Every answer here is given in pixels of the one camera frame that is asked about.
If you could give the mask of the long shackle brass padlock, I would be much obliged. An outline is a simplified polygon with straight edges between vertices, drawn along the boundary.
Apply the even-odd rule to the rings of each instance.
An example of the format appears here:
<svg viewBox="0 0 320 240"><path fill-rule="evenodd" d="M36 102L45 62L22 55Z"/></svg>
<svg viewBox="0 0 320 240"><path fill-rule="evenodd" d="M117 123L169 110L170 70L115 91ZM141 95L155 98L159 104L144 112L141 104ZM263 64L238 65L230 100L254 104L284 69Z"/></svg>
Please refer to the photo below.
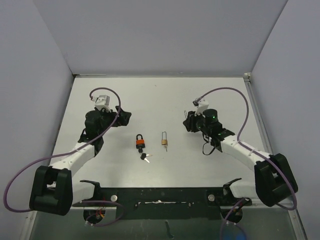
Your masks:
<svg viewBox="0 0 320 240"><path fill-rule="evenodd" d="M161 145L166 148L168 146L168 140L167 140L167 132L163 131L161 133Z"/></svg>

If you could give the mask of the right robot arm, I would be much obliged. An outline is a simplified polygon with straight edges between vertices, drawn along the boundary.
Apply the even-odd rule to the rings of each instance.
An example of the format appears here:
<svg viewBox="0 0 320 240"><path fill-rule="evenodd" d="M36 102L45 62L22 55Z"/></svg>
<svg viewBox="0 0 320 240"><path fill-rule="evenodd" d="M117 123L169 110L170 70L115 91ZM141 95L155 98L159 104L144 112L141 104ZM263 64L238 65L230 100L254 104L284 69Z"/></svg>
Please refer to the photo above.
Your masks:
<svg viewBox="0 0 320 240"><path fill-rule="evenodd" d="M236 178L223 186L222 197L227 204L233 205L240 198L246 198L259 199L272 207L293 197L298 191L295 177L283 154L260 151L239 140L234 132L219 122L215 109L207 109L200 114L189 111L182 124L188 132L200 132L205 144L211 145L213 150L233 157L254 173L253 182Z"/></svg>

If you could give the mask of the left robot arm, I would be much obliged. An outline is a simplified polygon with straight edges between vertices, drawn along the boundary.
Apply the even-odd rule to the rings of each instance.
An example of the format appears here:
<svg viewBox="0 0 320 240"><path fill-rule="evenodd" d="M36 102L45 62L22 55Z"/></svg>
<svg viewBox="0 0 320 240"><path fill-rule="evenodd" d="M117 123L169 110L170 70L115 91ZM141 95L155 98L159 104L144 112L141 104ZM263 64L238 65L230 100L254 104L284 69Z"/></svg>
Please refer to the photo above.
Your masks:
<svg viewBox="0 0 320 240"><path fill-rule="evenodd" d="M35 171L29 208L33 211L66 215L71 206L83 201L95 206L102 201L100 183L73 181L74 175L103 147L103 135L111 127L127 126L131 112L116 106L115 111L94 109L86 113L83 129L72 153Z"/></svg>

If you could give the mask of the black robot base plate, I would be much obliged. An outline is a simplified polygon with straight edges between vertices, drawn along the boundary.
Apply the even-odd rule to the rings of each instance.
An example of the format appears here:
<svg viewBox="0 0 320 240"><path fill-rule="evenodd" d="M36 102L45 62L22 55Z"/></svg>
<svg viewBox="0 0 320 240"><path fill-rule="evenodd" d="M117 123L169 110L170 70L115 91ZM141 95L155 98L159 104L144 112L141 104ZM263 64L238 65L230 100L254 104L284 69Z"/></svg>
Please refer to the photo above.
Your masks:
<svg viewBox="0 0 320 240"><path fill-rule="evenodd" d="M116 220L221 220L236 203L231 217L239 221L242 207L252 200L236 198L223 187L101 188L74 207L83 207L84 218L95 224L111 208Z"/></svg>

